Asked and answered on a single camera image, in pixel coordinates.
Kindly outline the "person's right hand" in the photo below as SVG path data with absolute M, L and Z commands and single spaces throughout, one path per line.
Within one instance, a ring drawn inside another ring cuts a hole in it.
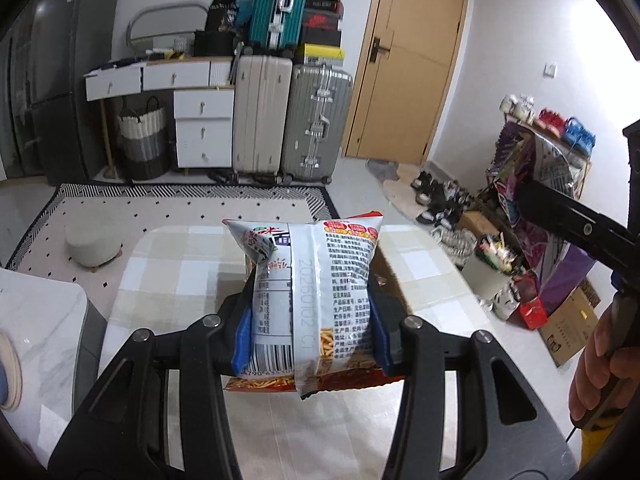
M 568 408 L 575 422 L 597 408 L 602 389 L 612 376 L 620 380 L 620 391 L 608 404 L 612 410 L 626 408 L 639 387 L 639 348 L 610 349 L 612 309 L 613 306 L 609 306 L 600 317 L 579 358 L 570 385 Z

